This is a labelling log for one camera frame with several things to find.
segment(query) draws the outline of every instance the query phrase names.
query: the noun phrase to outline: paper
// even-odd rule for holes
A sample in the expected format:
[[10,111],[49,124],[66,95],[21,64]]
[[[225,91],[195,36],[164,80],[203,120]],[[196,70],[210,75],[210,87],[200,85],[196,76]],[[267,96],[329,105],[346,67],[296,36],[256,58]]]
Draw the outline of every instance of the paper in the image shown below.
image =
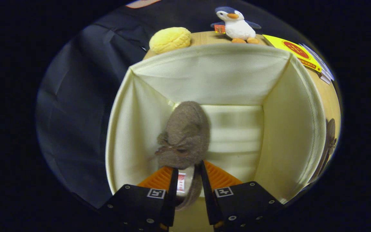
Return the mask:
[[334,76],[330,72],[330,69],[327,67],[327,65],[324,63],[324,61],[315,53],[315,51],[311,50],[311,48],[307,47],[305,44],[300,44],[303,48],[305,48],[316,60],[317,62],[321,65],[322,71],[321,74],[322,76],[325,76],[326,78],[334,81]]
[[301,61],[304,66],[310,67],[317,72],[321,72],[322,68],[317,60],[302,46],[298,46],[290,41],[277,38],[270,35],[263,35],[270,44],[272,44],[275,48],[289,51]]

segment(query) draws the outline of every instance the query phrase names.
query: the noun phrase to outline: yellow card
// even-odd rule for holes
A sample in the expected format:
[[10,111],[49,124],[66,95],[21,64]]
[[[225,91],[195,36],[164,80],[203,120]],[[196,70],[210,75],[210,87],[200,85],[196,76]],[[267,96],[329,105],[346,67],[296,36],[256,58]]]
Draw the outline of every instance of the yellow card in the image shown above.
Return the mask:
[[263,35],[275,48],[289,51],[296,55],[304,66],[310,67],[317,72],[321,72],[321,66],[316,59],[302,46],[290,41],[270,35]]

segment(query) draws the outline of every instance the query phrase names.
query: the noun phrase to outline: white tag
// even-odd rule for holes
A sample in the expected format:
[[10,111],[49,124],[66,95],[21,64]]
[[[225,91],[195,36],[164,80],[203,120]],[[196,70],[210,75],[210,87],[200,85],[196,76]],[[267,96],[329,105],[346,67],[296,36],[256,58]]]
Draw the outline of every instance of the white tag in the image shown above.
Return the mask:
[[185,173],[178,173],[178,182],[177,182],[177,191],[178,192],[186,192],[186,174]]

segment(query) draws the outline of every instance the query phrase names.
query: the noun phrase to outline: tag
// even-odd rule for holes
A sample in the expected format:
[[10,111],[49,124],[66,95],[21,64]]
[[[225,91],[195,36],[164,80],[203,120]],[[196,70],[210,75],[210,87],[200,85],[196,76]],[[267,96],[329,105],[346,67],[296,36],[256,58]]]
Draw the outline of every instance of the tag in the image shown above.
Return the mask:
[[214,25],[214,30],[216,33],[225,34],[225,25]]
[[178,173],[178,182],[177,182],[178,192],[186,192],[185,182],[186,182],[186,174]]

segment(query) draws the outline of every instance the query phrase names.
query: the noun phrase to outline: black cloth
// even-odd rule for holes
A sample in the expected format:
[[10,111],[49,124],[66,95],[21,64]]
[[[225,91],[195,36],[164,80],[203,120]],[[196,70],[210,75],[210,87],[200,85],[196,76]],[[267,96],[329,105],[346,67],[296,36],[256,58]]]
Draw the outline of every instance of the black cloth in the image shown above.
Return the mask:
[[41,151],[69,191],[96,208],[112,196],[105,169],[106,135],[112,103],[128,67],[143,59],[151,36],[161,29],[211,31],[210,24],[219,21],[214,12],[218,6],[238,9],[246,20],[262,27],[258,34],[315,48],[291,26],[240,0],[122,6],[91,23],[53,59],[37,96]]

